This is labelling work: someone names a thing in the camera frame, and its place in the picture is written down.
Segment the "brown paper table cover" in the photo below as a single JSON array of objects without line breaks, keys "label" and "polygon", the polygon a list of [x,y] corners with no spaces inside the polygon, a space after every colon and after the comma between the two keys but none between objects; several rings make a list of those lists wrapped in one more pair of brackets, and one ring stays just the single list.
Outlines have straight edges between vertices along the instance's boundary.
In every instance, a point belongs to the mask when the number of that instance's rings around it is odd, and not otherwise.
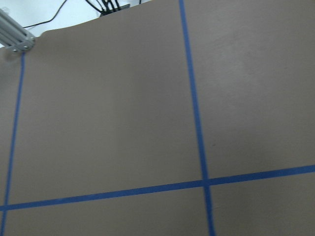
[{"label": "brown paper table cover", "polygon": [[3,236],[312,236],[315,3],[153,0],[0,51]]}]

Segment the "aluminium frame post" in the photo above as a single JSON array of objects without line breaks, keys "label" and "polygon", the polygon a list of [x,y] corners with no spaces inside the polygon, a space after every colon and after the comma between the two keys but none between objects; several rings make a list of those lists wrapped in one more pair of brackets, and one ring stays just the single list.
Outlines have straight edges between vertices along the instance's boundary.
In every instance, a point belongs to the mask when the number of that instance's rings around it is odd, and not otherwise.
[{"label": "aluminium frame post", "polygon": [[35,36],[1,9],[0,43],[13,52],[23,52],[34,47]]}]

